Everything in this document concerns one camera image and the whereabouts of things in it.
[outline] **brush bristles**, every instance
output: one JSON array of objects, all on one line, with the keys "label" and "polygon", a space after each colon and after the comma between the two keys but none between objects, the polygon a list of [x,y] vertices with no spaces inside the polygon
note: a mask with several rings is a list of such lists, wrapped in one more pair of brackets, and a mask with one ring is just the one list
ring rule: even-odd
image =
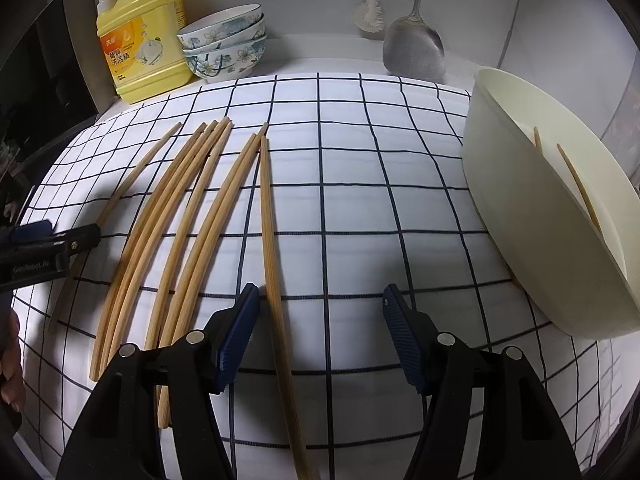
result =
[{"label": "brush bristles", "polygon": [[363,0],[353,13],[353,23],[365,32],[380,32],[385,28],[378,0]]}]

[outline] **table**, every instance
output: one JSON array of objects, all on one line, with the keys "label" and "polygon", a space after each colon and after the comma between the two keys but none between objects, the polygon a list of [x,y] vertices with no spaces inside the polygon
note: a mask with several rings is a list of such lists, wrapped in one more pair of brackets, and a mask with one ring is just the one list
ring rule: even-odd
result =
[{"label": "table", "polygon": [[[142,203],[196,126],[225,114],[235,126],[190,243],[234,154],[268,120],[294,385],[320,478],[402,478],[417,442],[422,403],[405,381],[382,317],[388,283],[469,346],[521,348],[587,468],[626,403],[615,402],[625,381],[620,349],[616,341],[565,335],[511,283],[462,171],[469,98],[464,90],[384,75],[268,75],[190,85],[79,134],[36,190],[23,222],[48,218],[56,230],[92,222],[153,143],[184,123],[104,225],[53,333],[44,322],[62,284],[15,291],[28,386],[21,431],[47,468],[57,469],[94,386],[88,364],[100,307]],[[196,328],[231,306],[245,282],[264,284],[257,177],[254,165],[201,291]],[[140,291],[127,335],[139,346],[188,194]],[[236,382],[212,396],[239,479],[296,477],[279,402],[263,311]],[[460,478],[473,474],[481,420],[477,390]],[[167,476],[177,479],[171,430],[161,439]]]}]

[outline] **finger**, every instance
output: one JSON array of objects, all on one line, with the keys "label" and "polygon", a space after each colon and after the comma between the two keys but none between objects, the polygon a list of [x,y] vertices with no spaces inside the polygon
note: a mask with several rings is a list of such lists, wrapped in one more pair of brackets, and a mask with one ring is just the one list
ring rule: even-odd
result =
[{"label": "finger", "polygon": [[11,310],[9,314],[9,338],[18,339],[20,333],[20,318],[15,313],[15,310]]},{"label": "finger", "polygon": [[20,368],[20,345],[14,339],[2,354],[2,375],[11,379]]},{"label": "finger", "polygon": [[7,404],[10,404],[16,412],[24,409],[26,391],[22,380],[22,371],[0,386],[0,396]]}]

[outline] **yellow detergent bottle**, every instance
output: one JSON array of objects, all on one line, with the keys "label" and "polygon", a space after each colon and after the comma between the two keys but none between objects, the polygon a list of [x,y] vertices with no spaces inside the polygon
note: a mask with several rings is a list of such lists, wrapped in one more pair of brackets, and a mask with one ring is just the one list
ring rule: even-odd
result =
[{"label": "yellow detergent bottle", "polygon": [[100,0],[96,24],[116,92],[127,103],[191,78],[176,36],[185,25],[182,0]]}]

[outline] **stack of bowls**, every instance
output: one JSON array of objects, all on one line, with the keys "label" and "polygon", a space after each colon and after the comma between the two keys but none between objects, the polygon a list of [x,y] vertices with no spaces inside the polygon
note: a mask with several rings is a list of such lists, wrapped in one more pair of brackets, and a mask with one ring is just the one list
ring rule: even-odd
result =
[{"label": "stack of bowls", "polygon": [[209,83],[248,76],[264,53],[262,6],[233,7],[178,31],[187,65]]}]

